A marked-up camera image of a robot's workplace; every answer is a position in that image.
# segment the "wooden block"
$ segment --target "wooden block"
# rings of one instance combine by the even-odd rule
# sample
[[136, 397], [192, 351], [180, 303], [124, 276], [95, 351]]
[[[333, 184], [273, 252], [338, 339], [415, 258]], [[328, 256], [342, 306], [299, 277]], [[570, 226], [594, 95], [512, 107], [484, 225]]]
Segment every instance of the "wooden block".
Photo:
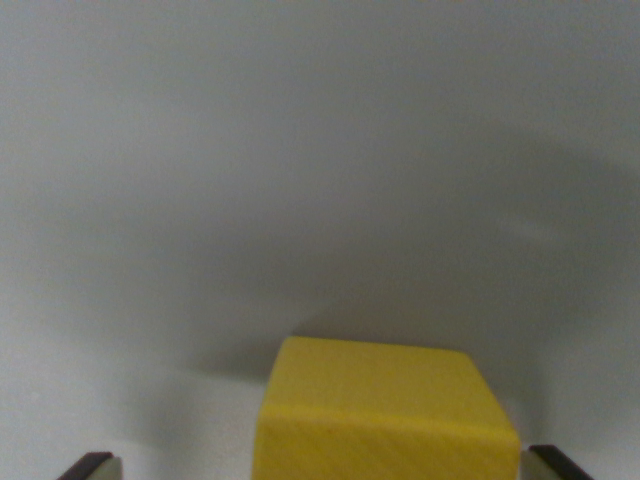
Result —
[[514, 480], [519, 450], [462, 353], [292, 337], [260, 410], [253, 480]]

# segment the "white surface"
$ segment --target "white surface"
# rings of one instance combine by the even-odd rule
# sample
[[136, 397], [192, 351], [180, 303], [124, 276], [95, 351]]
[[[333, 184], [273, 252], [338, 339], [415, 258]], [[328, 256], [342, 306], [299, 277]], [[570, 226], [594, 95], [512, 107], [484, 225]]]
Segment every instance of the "white surface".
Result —
[[7, 4], [0, 477], [248, 478], [296, 331], [469, 351], [525, 440], [632, 478], [639, 17]]

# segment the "gray wall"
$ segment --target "gray wall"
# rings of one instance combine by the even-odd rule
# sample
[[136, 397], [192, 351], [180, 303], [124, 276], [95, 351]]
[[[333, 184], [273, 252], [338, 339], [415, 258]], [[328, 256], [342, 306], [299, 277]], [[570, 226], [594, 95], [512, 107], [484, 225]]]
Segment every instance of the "gray wall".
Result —
[[635, 5], [5, 6], [7, 471], [63, 346], [252, 382], [292, 332], [463, 349], [526, 440], [637, 462], [639, 71]]

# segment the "yellow cube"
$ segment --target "yellow cube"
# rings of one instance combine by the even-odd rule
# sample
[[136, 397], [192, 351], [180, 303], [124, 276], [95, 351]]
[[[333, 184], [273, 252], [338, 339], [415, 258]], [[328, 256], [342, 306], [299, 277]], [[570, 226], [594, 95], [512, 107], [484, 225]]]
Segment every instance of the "yellow cube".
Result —
[[465, 354], [292, 337], [260, 410], [253, 480], [514, 480], [519, 451]]

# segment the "block top face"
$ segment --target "block top face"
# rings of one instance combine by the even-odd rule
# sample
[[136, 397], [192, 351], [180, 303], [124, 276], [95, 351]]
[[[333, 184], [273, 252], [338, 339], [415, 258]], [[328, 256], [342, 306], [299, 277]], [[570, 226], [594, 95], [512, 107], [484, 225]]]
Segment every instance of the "block top face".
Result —
[[261, 414], [409, 427], [515, 431], [471, 359], [459, 352], [366, 342], [287, 339]]

